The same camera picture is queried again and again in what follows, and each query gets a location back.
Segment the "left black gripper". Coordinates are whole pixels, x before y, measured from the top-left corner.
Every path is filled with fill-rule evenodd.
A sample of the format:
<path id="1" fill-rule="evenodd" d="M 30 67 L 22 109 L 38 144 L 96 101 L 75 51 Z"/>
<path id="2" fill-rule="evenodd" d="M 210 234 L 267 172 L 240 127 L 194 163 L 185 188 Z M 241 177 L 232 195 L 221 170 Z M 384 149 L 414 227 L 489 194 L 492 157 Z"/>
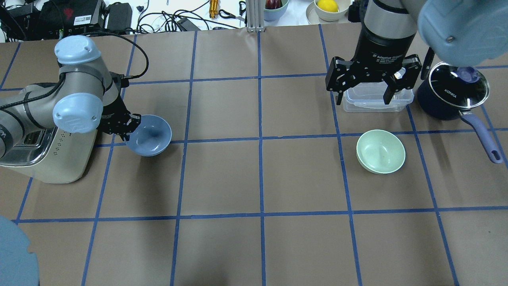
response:
<path id="1" fill-rule="evenodd" d="M 121 91 L 128 86 L 123 74 L 110 72 L 112 83 L 106 89 L 105 98 L 113 101 L 103 106 L 97 130 L 106 134 L 130 135 L 141 123 L 141 114 L 132 114 L 121 97 Z"/>

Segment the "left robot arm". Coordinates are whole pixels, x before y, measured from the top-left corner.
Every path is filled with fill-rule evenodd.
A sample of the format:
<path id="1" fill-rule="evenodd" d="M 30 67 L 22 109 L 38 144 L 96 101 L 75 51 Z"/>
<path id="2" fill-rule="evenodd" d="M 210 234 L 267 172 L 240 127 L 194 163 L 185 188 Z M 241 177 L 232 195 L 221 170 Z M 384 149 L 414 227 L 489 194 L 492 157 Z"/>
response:
<path id="1" fill-rule="evenodd" d="M 99 130 L 129 141 L 140 125 L 141 115 L 129 112 L 120 95 L 128 86 L 128 78 L 108 70 L 91 37 L 63 38 L 54 53 L 60 67 L 58 82 L 32 84 L 15 96 L 1 99 L 2 157 L 27 134 L 38 130 Z"/>

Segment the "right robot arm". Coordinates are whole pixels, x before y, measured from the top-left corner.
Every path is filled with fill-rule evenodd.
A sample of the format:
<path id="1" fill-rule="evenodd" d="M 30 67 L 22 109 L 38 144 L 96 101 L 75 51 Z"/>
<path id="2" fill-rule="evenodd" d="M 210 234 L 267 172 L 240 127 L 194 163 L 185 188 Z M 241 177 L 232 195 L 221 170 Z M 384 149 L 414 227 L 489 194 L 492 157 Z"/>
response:
<path id="1" fill-rule="evenodd" d="M 341 104 L 361 83 L 386 83 L 383 102 L 425 78 L 433 57 L 476 66 L 507 52 L 506 0 L 370 0 L 351 60 L 331 60 L 325 88 Z"/>

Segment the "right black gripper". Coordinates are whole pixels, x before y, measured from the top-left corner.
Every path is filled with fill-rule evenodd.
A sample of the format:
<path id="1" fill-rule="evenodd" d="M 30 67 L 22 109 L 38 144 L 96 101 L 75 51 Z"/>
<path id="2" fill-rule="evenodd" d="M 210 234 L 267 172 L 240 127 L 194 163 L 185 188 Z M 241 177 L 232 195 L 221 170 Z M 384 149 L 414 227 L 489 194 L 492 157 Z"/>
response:
<path id="1" fill-rule="evenodd" d="M 395 93 L 414 88 L 421 70 L 417 54 L 408 55 L 414 36 L 389 39 L 362 28 L 353 58 L 334 56 L 325 76 L 325 88 L 337 93 L 336 105 L 341 105 L 348 89 L 360 83 L 384 81 L 385 105 L 390 104 Z"/>

